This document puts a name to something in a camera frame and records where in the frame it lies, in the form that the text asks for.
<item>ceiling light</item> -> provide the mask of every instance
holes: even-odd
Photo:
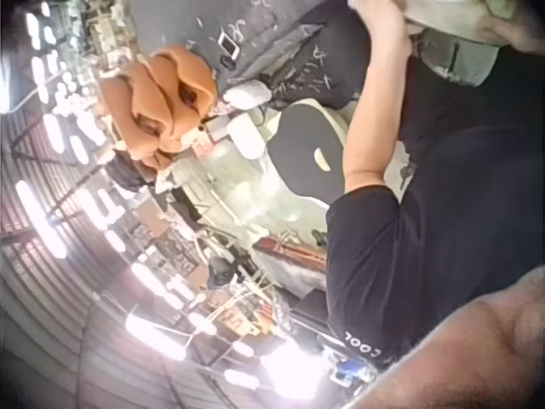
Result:
[[[60,132],[59,120],[55,115],[46,113],[43,115],[43,125],[48,134],[49,143],[53,150],[57,153],[63,153],[65,151],[65,142],[62,140],[62,134]]]
[[[225,379],[232,383],[233,385],[242,386],[244,388],[256,390],[259,388],[259,379],[253,377],[247,373],[234,371],[233,369],[228,369],[224,372]]]
[[[293,340],[261,357],[277,393],[286,398],[311,400],[326,372],[321,356],[305,354]]]
[[[174,277],[167,284],[167,288],[169,290],[178,291],[187,301],[193,301],[195,299],[195,293],[187,286],[181,277]]]
[[[45,17],[50,17],[51,16],[51,10],[49,10],[49,5],[46,2],[42,2],[41,9],[42,9],[42,14]]]
[[[96,204],[93,196],[86,189],[80,188],[76,191],[76,198],[79,202],[79,205],[82,206],[85,213],[92,223],[98,228],[101,232],[104,232],[108,229],[108,223],[106,223],[106,218],[100,212],[99,206]]]
[[[49,92],[45,85],[37,87],[37,96],[40,98],[40,102],[44,105],[49,104]]]
[[[36,51],[39,51],[42,49],[42,40],[40,40],[40,37],[32,37],[31,45]]]
[[[36,200],[34,193],[25,181],[18,181],[15,190],[25,208],[25,212],[31,220],[45,246],[55,258],[66,258],[66,246],[59,234],[47,222],[42,206]]]
[[[239,354],[247,356],[248,358],[254,356],[254,350],[249,345],[241,343],[240,341],[235,341],[232,343],[232,348]]]
[[[167,292],[164,295],[164,301],[167,302],[167,304],[172,307],[173,309],[182,309],[184,308],[184,303],[181,301],[180,298],[172,294],[171,292]]]
[[[106,236],[106,239],[110,242],[110,245],[112,245],[113,249],[118,253],[124,253],[127,250],[125,243],[116,234],[116,232],[108,230],[104,233],[104,235]]]
[[[31,59],[32,77],[37,85],[43,85],[45,83],[45,67],[43,61],[39,57],[32,57]]]
[[[125,321],[125,328],[148,347],[173,360],[184,360],[186,358],[186,349],[157,328],[154,328],[153,323],[149,321],[129,314]]]
[[[57,44],[57,39],[53,34],[53,30],[49,26],[43,28],[43,38],[45,39],[46,43]]]
[[[26,13],[26,29],[28,35],[31,37],[40,36],[40,24],[37,21],[37,18],[32,13]]]
[[[163,296],[166,290],[163,283],[152,273],[152,271],[143,264],[136,262],[132,265],[133,274],[142,284],[149,288],[156,296]]]
[[[189,319],[189,322],[191,322],[195,328],[197,328],[197,332],[204,332],[208,335],[215,335],[218,333],[216,326],[204,318],[201,314],[190,313],[187,318]]]
[[[82,140],[79,139],[79,136],[71,136],[70,144],[72,145],[72,150],[76,154],[77,160],[79,160],[81,164],[89,164],[89,155],[83,146]]]
[[[59,65],[57,64],[57,57],[51,53],[46,57],[48,62],[48,70],[51,75],[57,75],[59,73]]]

